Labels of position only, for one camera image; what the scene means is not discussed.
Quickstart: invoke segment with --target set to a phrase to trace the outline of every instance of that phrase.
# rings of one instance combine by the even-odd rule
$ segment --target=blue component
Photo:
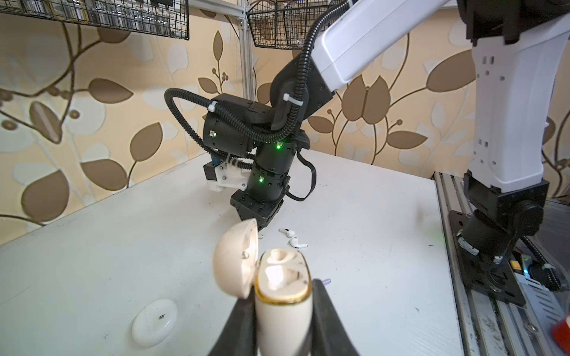
[[[211,156],[211,157],[212,157],[212,164],[214,166],[218,166],[220,163],[222,163],[222,160],[219,159],[218,157],[215,157],[215,156]]]

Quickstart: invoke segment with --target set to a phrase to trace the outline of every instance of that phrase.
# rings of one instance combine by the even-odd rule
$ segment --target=open earbud case lid
[[[244,220],[220,238],[212,268],[218,287],[231,296],[246,299],[257,272],[259,253],[257,221]]]

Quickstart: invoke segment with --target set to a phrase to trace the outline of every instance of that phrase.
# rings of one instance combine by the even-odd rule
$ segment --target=leaf-patterned wallpaper
[[[0,14],[0,244],[200,154],[164,90],[242,95],[228,17],[190,40]],[[205,108],[177,102],[200,131]]]
[[[440,10],[388,48],[303,123],[311,147],[429,178],[463,175],[473,152],[475,67],[457,9]],[[257,98],[297,51],[255,48]],[[556,78],[544,136],[550,195],[570,193],[570,46]]]

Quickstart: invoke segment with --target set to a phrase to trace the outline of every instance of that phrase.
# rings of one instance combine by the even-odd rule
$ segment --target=screw
[[[537,328],[536,326],[534,326],[533,324],[529,323],[529,322],[526,323],[526,324],[524,324],[524,326],[525,326],[525,327],[527,328],[527,330],[528,330],[529,332],[531,332],[531,333],[537,333],[537,332],[538,332],[538,328]]]

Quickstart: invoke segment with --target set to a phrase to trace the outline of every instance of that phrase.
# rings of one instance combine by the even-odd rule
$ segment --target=wire mesh basket
[[[256,47],[303,48],[313,22],[342,0],[260,0],[247,12]]]
[[[190,38],[188,0],[0,0],[0,13]]]

